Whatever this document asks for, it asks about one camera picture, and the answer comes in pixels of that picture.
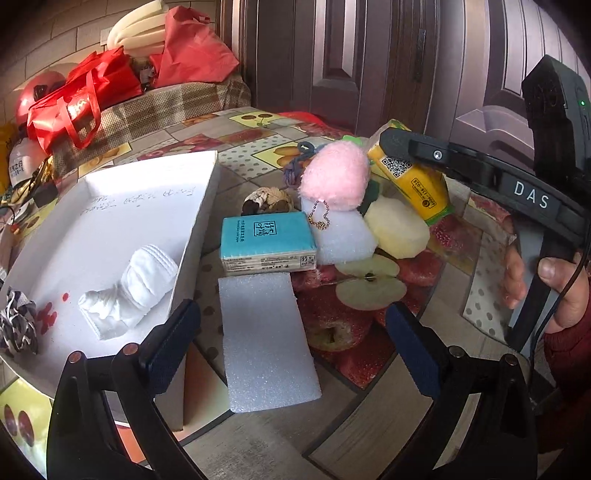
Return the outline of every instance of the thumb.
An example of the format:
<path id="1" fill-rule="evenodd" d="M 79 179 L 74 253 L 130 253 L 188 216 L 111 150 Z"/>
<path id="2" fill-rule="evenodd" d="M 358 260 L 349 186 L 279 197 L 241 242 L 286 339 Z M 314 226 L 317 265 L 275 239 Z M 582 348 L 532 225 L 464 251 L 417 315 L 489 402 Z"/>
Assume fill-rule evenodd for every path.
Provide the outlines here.
<path id="1" fill-rule="evenodd" d="M 560 293 L 576 268 L 577 265 L 566 260 L 548 257 L 538 263 L 538 275 L 546 285 Z M 588 302 L 589 280 L 583 269 L 560 302 L 554 320 L 562 328 L 576 325 L 587 310 Z"/>

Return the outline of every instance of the tiled wall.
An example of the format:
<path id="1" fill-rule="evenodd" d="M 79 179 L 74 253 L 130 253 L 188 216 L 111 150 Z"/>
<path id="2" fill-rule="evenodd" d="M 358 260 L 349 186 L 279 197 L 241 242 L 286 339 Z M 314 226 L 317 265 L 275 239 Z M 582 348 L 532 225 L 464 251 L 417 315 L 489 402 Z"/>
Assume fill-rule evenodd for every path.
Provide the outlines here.
<path id="1" fill-rule="evenodd" d="M 0 51 L 0 125 L 15 116 L 20 90 L 39 72 L 57 70 L 67 76 L 93 51 L 103 51 L 100 31 L 148 0 L 46 0 L 24 16 Z M 216 0 L 167 2 L 192 7 L 216 21 Z"/>

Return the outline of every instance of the patterned fabric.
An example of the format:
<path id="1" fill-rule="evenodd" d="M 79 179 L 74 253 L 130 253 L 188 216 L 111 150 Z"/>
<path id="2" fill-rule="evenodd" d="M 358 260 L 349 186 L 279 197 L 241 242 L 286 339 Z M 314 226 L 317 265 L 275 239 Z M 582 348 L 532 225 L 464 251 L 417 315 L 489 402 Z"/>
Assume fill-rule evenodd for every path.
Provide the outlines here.
<path id="1" fill-rule="evenodd" d="M 53 152 L 55 173 L 64 176 L 112 148 L 187 118 L 250 103 L 250 91 L 240 75 L 232 75 L 223 83 L 182 83 L 152 90 L 104 110 L 99 131 L 88 148 L 78 150 L 69 138 L 57 145 Z M 82 128 L 82 138 L 88 129 Z"/>

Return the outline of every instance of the white cloth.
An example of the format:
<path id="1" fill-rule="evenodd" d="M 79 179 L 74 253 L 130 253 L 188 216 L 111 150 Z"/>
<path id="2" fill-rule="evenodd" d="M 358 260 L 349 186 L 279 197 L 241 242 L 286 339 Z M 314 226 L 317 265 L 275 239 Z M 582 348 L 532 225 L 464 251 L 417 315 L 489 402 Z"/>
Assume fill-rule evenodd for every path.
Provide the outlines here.
<path id="1" fill-rule="evenodd" d="M 146 245 L 134 252 L 115 285 L 87 291 L 78 308 L 99 340 L 121 336 L 174 287 L 177 273 L 172 258 L 157 246 Z"/>

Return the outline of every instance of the door panel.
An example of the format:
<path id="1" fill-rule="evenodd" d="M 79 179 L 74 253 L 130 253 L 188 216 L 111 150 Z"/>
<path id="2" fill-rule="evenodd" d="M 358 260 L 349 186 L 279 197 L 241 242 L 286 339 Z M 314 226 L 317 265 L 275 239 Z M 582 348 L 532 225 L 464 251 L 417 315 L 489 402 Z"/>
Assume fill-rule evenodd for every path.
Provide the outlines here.
<path id="1" fill-rule="evenodd" d="M 424 132 L 437 57 L 437 2 L 398 0 L 394 4 L 385 119 L 395 118 L 413 131 Z"/>
<path id="2" fill-rule="evenodd" d="M 422 131 L 436 11 L 436 0 L 223 0 L 220 33 L 259 108 L 311 112 L 358 135 L 393 116 Z"/>
<path id="3" fill-rule="evenodd" d="M 461 63 L 456 59 L 453 64 L 437 65 L 427 134 L 531 168 L 534 143 L 521 97 L 523 78 L 545 54 L 578 72 L 587 89 L 589 76 L 554 21 L 533 0 L 463 0 L 462 3 L 464 55 Z M 442 17 L 450 15 L 447 12 L 452 10 L 450 4 L 442 2 L 441 8 L 446 10 L 442 11 Z M 461 35 L 452 28 L 441 23 L 440 38 L 446 43 L 440 45 L 440 53 L 461 45 Z M 483 28 L 487 35 L 480 33 Z M 444 95 L 454 91 L 458 77 L 456 106 Z"/>

